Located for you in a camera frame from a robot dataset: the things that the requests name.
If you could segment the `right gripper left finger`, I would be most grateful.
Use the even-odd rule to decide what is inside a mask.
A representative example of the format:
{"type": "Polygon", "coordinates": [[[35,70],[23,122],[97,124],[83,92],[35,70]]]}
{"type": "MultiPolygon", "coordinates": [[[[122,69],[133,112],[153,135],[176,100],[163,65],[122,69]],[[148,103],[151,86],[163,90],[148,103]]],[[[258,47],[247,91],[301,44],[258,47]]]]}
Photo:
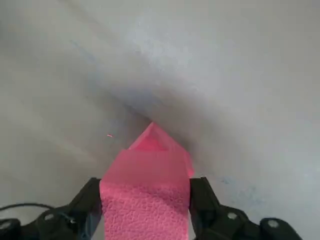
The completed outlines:
{"type": "Polygon", "coordinates": [[[92,177],[66,205],[52,207],[35,202],[3,206],[1,211],[18,207],[39,207],[46,211],[28,224],[17,218],[0,220],[2,240],[90,240],[102,218],[100,179],[92,177]]]}

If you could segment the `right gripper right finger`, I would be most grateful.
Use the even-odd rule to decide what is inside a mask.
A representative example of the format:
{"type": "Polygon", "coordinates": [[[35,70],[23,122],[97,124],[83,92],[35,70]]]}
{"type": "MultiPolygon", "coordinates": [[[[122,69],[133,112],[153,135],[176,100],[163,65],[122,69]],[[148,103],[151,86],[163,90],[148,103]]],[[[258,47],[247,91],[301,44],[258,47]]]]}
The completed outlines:
{"type": "Polygon", "coordinates": [[[206,177],[190,179],[189,212],[196,240],[302,240],[282,219],[256,224],[244,211],[221,204],[206,177]]]}

